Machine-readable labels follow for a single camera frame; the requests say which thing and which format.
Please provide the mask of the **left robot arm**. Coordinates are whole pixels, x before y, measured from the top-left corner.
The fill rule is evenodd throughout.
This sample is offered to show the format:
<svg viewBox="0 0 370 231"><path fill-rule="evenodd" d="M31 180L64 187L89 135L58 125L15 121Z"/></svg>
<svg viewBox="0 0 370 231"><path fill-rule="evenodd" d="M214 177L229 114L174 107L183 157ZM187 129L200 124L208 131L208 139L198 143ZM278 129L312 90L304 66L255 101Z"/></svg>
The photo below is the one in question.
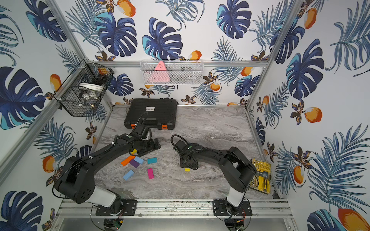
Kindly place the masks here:
<svg viewBox="0 0 370 231"><path fill-rule="evenodd" d="M139 156L161 148L158 139L142 140L128 134L116 135L106 147L83 157L70 157L65 162L54 189L77 204L89 202L110 210L121 207L121 197L95 184L95 175L103 167L134 150Z"/></svg>

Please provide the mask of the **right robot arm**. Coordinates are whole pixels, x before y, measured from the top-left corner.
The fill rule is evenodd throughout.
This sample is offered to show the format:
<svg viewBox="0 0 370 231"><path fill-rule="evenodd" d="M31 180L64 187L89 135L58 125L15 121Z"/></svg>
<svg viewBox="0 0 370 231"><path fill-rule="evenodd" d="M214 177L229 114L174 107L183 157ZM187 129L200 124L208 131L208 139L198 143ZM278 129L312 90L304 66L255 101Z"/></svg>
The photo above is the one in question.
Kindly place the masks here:
<svg viewBox="0 0 370 231"><path fill-rule="evenodd" d="M240 206L250 182L257 176L254 164L237 147L215 150L197 143L178 141L174 150L180 156L182 168L197 170L199 162L218 166L230 185L226 201L233 208Z"/></svg>

